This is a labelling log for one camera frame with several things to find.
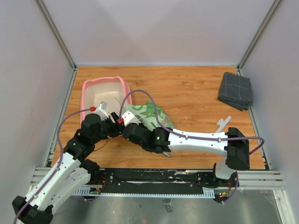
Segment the pink litter box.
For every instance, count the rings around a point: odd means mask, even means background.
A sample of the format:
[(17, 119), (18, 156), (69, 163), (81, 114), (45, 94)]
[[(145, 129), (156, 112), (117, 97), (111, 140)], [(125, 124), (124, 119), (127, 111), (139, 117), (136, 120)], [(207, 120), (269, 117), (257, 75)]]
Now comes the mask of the pink litter box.
[(129, 92), (128, 83), (120, 76), (86, 80), (82, 87), (80, 109), (104, 105), (103, 112), (100, 109), (95, 111), (102, 119), (112, 112), (119, 114), (122, 101)]

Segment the green cat litter bag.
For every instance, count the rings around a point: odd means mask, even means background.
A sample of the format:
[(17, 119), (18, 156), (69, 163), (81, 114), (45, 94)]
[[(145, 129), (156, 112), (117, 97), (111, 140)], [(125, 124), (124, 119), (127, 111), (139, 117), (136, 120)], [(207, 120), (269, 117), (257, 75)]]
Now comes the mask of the green cat litter bag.
[[(171, 119), (166, 115), (166, 113), (159, 107), (157, 107), (157, 115), (159, 122), (167, 128), (174, 129), (175, 126), (172, 123)], [(152, 102), (147, 101), (144, 105), (131, 105), (124, 104), (124, 110), (130, 111), (135, 117), (150, 131), (153, 129), (160, 127), (156, 120), (156, 113), (154, 109), (154, 105)]]

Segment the white plastic bag clip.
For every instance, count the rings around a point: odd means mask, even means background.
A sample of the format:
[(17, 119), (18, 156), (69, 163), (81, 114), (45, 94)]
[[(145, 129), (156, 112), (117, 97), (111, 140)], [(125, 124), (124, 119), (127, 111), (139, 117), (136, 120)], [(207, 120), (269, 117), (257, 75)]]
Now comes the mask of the white plastic bag clip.
[(225, 119), (220, 119), (216, 122), (216, 125), (218, 126), (217, 130), (215, 131), (215, 134), (219, 134), (221, 132), (225, 132), (225, 128), (227, 124), (232, 119), (231, 116), (227, 116)]

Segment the grey metal scoop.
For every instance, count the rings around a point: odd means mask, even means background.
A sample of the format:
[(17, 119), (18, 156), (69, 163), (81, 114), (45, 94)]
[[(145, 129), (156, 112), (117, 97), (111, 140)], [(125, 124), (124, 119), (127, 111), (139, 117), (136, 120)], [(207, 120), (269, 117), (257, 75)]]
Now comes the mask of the grey metal scoop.
[(167, 153), (167, 152), (162, 152), (162, 154), (165, 155), (168, 158), (171, 158), (171, 155), (169, 153)]

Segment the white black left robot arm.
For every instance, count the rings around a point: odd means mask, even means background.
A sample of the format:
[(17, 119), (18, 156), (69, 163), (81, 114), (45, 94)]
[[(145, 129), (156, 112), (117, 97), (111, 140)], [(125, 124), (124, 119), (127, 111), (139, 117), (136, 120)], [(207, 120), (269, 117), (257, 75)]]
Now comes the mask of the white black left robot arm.
[(58, 208), (76, 190), (100, 180), (99, 166), (87, 157), (96, 143), (119, 136), (123, 128), (123, 120), (114, 112), (105, 119), (96, 113), (86, 115), (74, 136), (61, 147), (60, 157), (47, 175), (26, 196), (13, 200), (14, 222), (51, 223)]

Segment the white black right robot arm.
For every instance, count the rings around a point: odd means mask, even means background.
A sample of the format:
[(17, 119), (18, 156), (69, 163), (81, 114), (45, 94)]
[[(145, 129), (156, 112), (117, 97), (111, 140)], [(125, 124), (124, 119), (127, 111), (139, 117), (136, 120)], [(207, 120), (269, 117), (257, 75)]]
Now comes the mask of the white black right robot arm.
[(249, 140), (239, 129), (230, 127), (227, 132), (192, 133), (177, 129), (149, 129), (129, 124), (122, 132), (123, 138), (156, 154), (176, 151), (201, 151), (217, 154), (221, 160), (215, 164), (212, 182), (221, 187), (235, 171), (250, 169)]

